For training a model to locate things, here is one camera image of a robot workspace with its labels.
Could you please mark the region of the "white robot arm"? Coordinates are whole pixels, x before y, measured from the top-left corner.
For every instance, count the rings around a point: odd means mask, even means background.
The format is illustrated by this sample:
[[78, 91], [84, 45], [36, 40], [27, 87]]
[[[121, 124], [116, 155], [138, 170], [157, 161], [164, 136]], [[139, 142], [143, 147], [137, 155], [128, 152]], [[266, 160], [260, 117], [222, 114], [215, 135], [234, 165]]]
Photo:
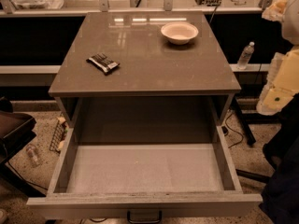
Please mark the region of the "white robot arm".
[[277, 0], [262, 17], [280, 21], [282, 37], [292, 43], [277, 53], [257, 104], [263, 115], [279, 114], [278, 133], [263, 146], [275, 172], [263, 189], [261, 210], [274, 224], [299, 224], [299, 0]]

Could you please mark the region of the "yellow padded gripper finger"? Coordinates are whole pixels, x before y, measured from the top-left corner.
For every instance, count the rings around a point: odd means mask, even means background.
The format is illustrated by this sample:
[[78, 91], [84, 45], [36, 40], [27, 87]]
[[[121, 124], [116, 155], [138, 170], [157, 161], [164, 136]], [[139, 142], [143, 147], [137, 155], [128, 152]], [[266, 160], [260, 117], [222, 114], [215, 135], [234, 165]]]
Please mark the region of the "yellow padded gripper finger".
[[280, 112], [299, 92], [299, 46], [285, 55], [275, 53], [266, 80], [256, 110], [271, 116]]

